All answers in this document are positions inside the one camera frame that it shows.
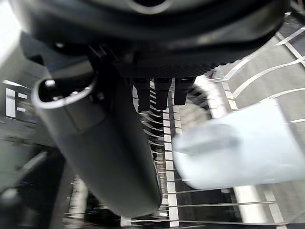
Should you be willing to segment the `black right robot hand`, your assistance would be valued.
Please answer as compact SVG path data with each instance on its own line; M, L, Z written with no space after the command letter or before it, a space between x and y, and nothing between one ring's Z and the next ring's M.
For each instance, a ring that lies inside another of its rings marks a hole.
M24 55L50 76L31 102L95 197L127 218L162 203L150 144L133 105L185 104L195 79L265 45L287 0L12 0Z

